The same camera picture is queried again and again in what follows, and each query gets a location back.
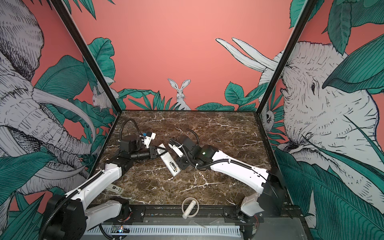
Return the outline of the white remote control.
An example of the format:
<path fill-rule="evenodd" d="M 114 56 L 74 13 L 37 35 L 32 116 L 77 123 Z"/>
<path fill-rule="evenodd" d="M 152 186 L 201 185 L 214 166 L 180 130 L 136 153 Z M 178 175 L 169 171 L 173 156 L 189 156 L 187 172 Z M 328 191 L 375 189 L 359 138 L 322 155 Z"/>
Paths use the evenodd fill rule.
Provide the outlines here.
<path fill-rule="evenodd" d="M 168 170 L 171 172 L 172 176 L 175 177 L 181 172 L 180 167 L 177 165 L 175 160 L 172 158 L 171 154 L 168 152 L 164 144 L 160 144 L 157 147 L 157 152 L 159 157 L 162 159 Z"/>

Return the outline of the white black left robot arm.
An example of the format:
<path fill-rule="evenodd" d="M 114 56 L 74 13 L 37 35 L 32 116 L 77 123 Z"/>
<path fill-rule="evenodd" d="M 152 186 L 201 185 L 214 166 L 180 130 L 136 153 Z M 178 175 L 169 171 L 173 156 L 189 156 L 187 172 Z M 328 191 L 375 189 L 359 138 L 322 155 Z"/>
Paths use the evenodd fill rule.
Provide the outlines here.
<path fill-rule="evenodd" d="M 120 141 L 115 155 L 103 170 L 63 196 L 53 196 L 47 204 L 38 238 L 40 240 L 79 240 L 102 222 L 122 215 L 123 203 L 111 200 L 89 208 L 90 203 L 110 184 L 122 177 L 135 161 L 163 156 L 165 147 L 152 146 L 147 135 L 129 136 Z"/>

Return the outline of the small green circuit board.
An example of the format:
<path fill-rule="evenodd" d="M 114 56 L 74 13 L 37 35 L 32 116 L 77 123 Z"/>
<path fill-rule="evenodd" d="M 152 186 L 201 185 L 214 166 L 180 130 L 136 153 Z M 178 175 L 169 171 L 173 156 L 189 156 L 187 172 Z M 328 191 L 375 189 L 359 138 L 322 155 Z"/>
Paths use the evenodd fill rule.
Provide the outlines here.
<path fill-rule="evenodd" d="M 128 234 L 130 233 L 131 229 L 129 226 L 112 226 L 111 228 L 111 234 Z"/>

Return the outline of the black right corner frame post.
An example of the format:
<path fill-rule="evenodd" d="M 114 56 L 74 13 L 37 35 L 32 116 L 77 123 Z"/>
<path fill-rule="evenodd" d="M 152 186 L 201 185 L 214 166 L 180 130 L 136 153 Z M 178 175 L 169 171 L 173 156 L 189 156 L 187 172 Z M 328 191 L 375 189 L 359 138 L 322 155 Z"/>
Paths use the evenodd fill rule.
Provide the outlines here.
<path fill-rule="evenodd" d="M 278 66 L 274 70 L 274 74 L 272 76 L 272 79 L 270 80 L 268 87 L 266 89 L 266 92 L 262 98 L 262 101 L 261 101 L 261 103 L 260 103 L 260 105 L 256 111 L 257 116 L 261 115 L 263 108 L 267 104 L 268 98 L 271 95 L 277 81 L 280 79 L 281 74 L 284 70 L 284 67 L 285 67 L 286 63 L 288 62 L 288 60 L 289 60 L 289 58 L 290 58 L 290 56 L 291 56 L 291 54 L 295 48 L 295 45 L 298 42 L 298 40 L 299 40 L 299 38 L 303 32 L 303 29 L 305 28 L 307 21 L 308 21 L 310 15 L 312 14 L 316 4 L 317 4 L 317 1 L 315 1 L 315 0 L 309 0 L 309 1 L 305 2 L 304 8 L 301 11 L 300 17 L 299 17 L 299 19 L 298 19 L 298 21 L 294 27 L 294 30 L 293 30 L 291 37 L 287 43 L 287 46 L 283 51 L 283 54 L 282 54 L 281 59 L 278 63 Z"/>

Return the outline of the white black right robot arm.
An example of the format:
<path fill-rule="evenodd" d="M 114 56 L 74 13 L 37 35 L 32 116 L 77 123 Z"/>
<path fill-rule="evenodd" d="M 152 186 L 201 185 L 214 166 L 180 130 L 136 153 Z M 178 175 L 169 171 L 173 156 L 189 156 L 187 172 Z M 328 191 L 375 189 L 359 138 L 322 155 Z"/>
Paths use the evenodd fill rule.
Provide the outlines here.
<path fill-rule="evenodd" d="M 255 191 L 245 197 L 240 212 L 252 217 L 256 214 L 279 216 L 286 198 L 286 184 L 279 168 L 270 170 L 236 160 L 211 145 L 199 146 L 188 136 L 170 139 L 169 147 L 178 155 L 181 169 L 212 170 L 230 176 Z"/>

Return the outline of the white remote battery cover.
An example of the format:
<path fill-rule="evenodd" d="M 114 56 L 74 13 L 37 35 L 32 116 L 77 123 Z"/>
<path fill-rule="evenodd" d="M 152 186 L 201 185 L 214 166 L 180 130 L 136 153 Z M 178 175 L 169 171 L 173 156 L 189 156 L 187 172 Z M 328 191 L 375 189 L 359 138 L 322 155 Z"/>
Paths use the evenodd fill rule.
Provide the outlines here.
<path fill-rule="evenodd" d="M 108 190 L 110 192 L 114 192 L 116 194 L 122 194 L 124 192 L 123 188 L 116 186 L 116 185 L 113 185 L 113 184 L 108 185 L 106 187 L 106 190 Z"/>

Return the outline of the black corner frame post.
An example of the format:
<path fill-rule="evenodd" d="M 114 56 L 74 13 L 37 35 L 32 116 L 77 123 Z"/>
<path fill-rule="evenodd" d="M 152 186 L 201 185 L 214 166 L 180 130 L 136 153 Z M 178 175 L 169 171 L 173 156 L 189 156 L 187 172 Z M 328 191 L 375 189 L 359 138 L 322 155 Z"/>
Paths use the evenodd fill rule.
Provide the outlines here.
<path fill-rule="evenodd" d="M 291 37 L 287 43 L 287 46 L 283 51 L 283 54 L 282 54 L 281 59 L 278 63 L 278 66 L 274 70 L 274 74 L 272 76 L 272 79 L 270 80 L 268 87 L 266 89 L 266 92 L 262 98 L 262 101 L 261 101 L 261 103 L 260 103 L 260 105 L 256 111 L 257 116 L 261 115 L 263 108 L 267 104 L 268 98 L 271 95 L 277 81 L 280 79 L 281 74 L 284 70 L 284 67 L 285 67 L 286 63 L 288 62 L 288 60 L 289 60 L 289 58 L 290 58 L 290 56 L 291 56 L 291 54 L 295 48 L 295 45 L 298 42 L 298 40 L 299 40 L 299 38 L 303 32 L 303 29 L 305 28 L 307 21 L 308 21 L 310 15 L 312 14 L 316 4 L 317 4 L 317 1 L 315 1 L 315 0 L 309 0 L 309 1 L 305 2 L 304 8 L 301 11 L 300 17 L 299 17 L 299 19 L 298 19 L 298 21 L 294 27 L 294 30 L 293 30 Z"/>
<path fill-rule="evenodd" d="M 67 10 L 67 7 L 65 6 L 63 1 L 57 1 L 57 0 L 52 0 L 50 1 L 58 13 L 59 17 L 61 18 L 62 22 L 66 26 L 68 32 L 70 33 L 72 39 L 76 43 L 77 47 L 81 51 L 83 57 L 85 58 L 87 64 L 89 65 L 91 72 L 95 75 L 96 79 L 100 83 L 101 87 L 105 91 L 108 99 L 112 103 L 113 107 L 117 111 L 117 114 L 122 113 L 122 109 L 120 108 L 119 103 L 117 102 L 116 98 L 114 97 L 110 87 L 108 86 L 104 75 L 99 68 L 95 58 L 93 57 L 88 45 L 85 43 L 85 40 L 81 33 L 79 32 L 78 27 L 74 23 L 69 11 Z"/>

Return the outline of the black left corner frame post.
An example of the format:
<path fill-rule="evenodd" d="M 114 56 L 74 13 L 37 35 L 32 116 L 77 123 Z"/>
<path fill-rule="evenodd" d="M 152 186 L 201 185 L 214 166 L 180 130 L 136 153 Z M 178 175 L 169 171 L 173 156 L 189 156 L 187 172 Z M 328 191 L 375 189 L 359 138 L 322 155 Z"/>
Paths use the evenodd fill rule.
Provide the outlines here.
<path fill-rule="evenodd" d="M 66 26 L 68 32 L 70 33 L 72 39 L 76 43 L 77 47 L 81 51 L 83 57 L 85 58 L 87 64 L 89 65 L 91 72 L 95 75 L 96 79 L 100 83 L 101 87 L 105 91 L 108 99 L 112 103 L 113 107 L 117 111 L 117 114 L 122 113 L 122 109 L 120 108 L 119 103 L 117 102 L 116 98 L 114 97 L 110 87 L 108 86 L 104 75 L 99 68 L 95 58 L 93 57 L 88 45 L 85 43 L 85 40 L 81 33 L 79 32 L 78 27 L 74 23 L 69 11 L 67 10 L 67 7 L 65 6 L 63 1 L 57 1 L 57 0 L 52 0 L 50 1 L 58 13 L 59 17 L 61 18 L 62 22 Z"/>

